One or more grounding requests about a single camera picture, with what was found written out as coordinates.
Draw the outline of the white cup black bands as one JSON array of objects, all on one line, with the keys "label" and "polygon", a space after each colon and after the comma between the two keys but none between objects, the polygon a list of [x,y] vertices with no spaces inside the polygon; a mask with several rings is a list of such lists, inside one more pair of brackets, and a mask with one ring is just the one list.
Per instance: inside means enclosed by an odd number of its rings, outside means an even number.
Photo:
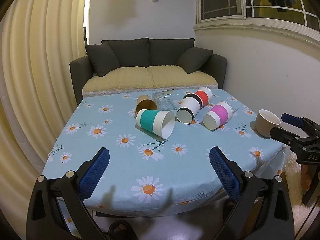
[{"label": "white cup black bands", "polygon": [[197,94],[186,94],[177,110],[176,118],[183,124],[190,124],[202,106],[203,102]]}]

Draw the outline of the white cup pink sleeve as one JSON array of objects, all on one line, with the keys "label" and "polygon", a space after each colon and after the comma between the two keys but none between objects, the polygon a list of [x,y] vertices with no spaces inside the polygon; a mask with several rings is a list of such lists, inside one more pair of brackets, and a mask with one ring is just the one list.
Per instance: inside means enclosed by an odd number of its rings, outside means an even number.
[{"label": "white cup pink sleeve", "polygon": [[204,126],[213,131],[226,124],[233,117],[233,110],[226,101],[219,101],[203,117]]}]

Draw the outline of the white cup teal sleeve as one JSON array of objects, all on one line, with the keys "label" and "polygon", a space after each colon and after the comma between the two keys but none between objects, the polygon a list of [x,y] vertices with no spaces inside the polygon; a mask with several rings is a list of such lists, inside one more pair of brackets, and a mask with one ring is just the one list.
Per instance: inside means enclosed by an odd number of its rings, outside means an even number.
[{"label": "white cup teal sleeve", "polygon": [[175,127],[175,113],[173,111],[142,109],[137,114],[136,123],[140,128],[162,139],[168,139]]}]

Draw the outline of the white cup red sleeve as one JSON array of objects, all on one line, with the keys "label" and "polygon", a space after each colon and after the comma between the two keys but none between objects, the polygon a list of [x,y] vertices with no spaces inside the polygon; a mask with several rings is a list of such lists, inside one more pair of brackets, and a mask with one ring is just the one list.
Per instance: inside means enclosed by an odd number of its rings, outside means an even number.
[{"label": "white cup red sleeve", "polygon": [[213,98],[212,91],[208,87],[200,87],[195,94],[201,99],[201,108],[205,107]]}]

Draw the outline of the brown paper cup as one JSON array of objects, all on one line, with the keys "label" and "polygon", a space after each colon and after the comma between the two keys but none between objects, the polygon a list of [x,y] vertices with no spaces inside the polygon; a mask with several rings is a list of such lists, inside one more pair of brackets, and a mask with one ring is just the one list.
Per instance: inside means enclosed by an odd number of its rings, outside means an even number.
[{"label": "brown paper cup", "polygon": [[137,99],[136,113],[142,109],[157,110],[156,103],[148,95],[140,95]]}]

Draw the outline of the white fluffy rug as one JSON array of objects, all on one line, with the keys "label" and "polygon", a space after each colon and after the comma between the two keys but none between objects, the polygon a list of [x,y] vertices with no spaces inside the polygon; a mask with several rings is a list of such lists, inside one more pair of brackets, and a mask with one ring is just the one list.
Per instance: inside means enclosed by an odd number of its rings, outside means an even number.
[{"label": "white fluffy rug", "polygon": [[290,150],[287,151],[283,166],[282,177],[286,179],[291,202],[295,239],[301,239],[310,228],[319,213],[319,202],[314,202],[311,207],[302,203],[303,189],[300,183],[301,166],[296,162],[297,156]]}]

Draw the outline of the beige ceramic mug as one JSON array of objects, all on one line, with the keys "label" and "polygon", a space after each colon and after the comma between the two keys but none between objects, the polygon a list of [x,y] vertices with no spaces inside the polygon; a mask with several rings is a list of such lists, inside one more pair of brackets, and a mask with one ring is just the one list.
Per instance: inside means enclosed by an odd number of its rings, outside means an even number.
[{"label": "beige ceramic mug", "polygon": [[271,111],[260,109],[255,120],[256,131],[265,138],[270,138],[270,131],[274,127],[279,127],[281,120]]}]

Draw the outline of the blue daisy tablecloth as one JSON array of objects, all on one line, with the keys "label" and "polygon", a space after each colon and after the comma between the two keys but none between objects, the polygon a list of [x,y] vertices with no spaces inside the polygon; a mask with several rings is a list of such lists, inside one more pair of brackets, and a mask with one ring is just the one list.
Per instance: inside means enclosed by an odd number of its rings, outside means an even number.
[{"label": "blue daisy tablecloth", "polygon": [[[85,206],[103,212],[103,230],[125,218],[140,239],[210,239],[221,224],[225,193],[210,162],[217,146],[243,170],[272,178],[281,174],[281,143],[260,137],[256,114],[221,89],[188,125],[176,122],[168,139],[136,125],[138,93],[85,98],[48,155],[43,174],[60,178],[77,170],[102,147],[110,163]],[[219,101],[233,110],[229,122],[211,131],[204,115]]]}]

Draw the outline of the clear glass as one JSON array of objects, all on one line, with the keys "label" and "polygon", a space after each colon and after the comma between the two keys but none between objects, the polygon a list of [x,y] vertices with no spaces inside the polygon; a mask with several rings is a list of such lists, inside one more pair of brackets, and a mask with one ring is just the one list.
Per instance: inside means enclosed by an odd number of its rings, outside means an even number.
[{"label": "clear glass", "polygon": [[152,94],[152,100],[156,103],[158,110],[171,111],[177,109],[176,103],[174,103],[177,96],[178,94],[176,90],[169,89],[160,92],[154,92]]}]

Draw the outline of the yellow sofa seat cover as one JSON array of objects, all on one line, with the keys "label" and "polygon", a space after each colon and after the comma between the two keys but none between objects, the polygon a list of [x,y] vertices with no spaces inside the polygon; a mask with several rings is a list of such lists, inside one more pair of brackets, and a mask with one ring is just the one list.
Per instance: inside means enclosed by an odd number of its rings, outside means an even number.
[{"label": "yellow sofa seat cover", "polygon": [[179,66],[120,67],[103,77],[94,76],[84,85],[85,94],[114,94],[151,89],[218,88],[214,77],[202,71],[187,74]]}]

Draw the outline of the white framed window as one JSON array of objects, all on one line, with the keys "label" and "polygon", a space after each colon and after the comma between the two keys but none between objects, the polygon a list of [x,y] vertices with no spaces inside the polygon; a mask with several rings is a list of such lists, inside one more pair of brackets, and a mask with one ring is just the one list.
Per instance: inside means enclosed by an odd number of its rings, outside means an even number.
[{"label": "white framed window", "polygon": [[268,0],[196,0],[195,29],[268,30],[319,46],[319,12],[309,0],[296,0],[278,12]]}]

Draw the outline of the dark right throw pillow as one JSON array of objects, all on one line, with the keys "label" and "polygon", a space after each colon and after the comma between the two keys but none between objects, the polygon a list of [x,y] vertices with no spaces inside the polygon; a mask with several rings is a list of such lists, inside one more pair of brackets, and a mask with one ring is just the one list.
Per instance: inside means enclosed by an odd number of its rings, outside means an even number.
[{"label": "dark right throw pillow", "polygon": [[186,50],[178,59],[177,65],[187,74],[199,70],[212,56],[213,51],[198,47],[192,47]]}]

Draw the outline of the dark throw pillow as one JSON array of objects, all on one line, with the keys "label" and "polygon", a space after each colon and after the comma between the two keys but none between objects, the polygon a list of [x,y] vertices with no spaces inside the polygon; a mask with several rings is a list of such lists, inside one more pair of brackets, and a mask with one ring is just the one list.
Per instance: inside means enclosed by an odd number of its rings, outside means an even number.
[{"label": "dark throw pillow", "polygon": [[213,51],[198,47],[192,47],[186,50],[178,59],[177,65],[187,74],[199,70],[212,56]]},{"label": "dark throw pillow", "polygon": [[97,76],[103,77],[120,67],[120,63],[108,43],[88,44],[85,48]]}]

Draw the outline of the dark left throw pillow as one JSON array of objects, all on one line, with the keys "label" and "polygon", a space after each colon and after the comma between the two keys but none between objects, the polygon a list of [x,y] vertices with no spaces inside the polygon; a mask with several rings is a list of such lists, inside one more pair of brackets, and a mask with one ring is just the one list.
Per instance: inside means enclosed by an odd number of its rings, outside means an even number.
[{"label": "dark left throw pillow", "polygon": [[85,48],[97,76],[103,77],[120,67],[120,63],[108,43],[88,44]]}]

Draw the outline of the dark grey sofa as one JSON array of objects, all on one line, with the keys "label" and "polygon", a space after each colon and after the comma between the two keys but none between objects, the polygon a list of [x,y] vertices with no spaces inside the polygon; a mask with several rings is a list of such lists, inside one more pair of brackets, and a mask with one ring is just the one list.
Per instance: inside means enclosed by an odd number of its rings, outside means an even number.
[{"label": "dark grey sofa", "polygon": [[[116,55],[120,67],[150,67],[150,66],[177,66],[180,56],[189,48],[196,47],[194,38],[138,38],[133,40],[103,40],[100,44],[108,43]],[[70,65],[71,79],[76,103],[83,98],[96,95],[111,94],[83,94],[85,83],[96,72],[85,56],[73,60]],[[208,61],[199,69],[214,77],[218,88],[225,83],[227,59],[213,52]]]}]

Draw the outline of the cream curtain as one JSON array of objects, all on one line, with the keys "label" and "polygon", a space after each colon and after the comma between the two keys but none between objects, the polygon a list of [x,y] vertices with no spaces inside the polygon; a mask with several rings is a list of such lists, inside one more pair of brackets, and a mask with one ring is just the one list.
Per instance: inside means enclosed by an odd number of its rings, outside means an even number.
[{"label": "cream curtain", "polygon": [[1,211],[25,238],[36,177],[75,110],[69,63],[84,56],[85,0],[1,6]]}]

